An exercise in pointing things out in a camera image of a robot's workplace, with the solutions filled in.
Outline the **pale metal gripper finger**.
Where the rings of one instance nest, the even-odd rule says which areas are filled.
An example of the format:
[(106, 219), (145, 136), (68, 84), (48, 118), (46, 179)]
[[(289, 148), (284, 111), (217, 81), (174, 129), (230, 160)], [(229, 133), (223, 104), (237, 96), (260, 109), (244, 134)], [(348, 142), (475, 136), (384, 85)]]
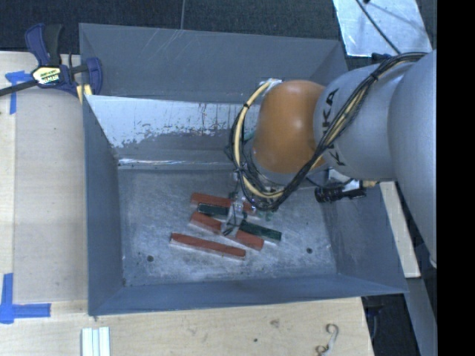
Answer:
[(243, 218), (231, 218), (222, 224), (220, 233), (225, 237), (233, 237), (240, 229), (242, 222)]
[(227, 221), (241, 222), (244, 218), (245, 218), (244, 204), (242, 202), (233, 202), (229, 208)]

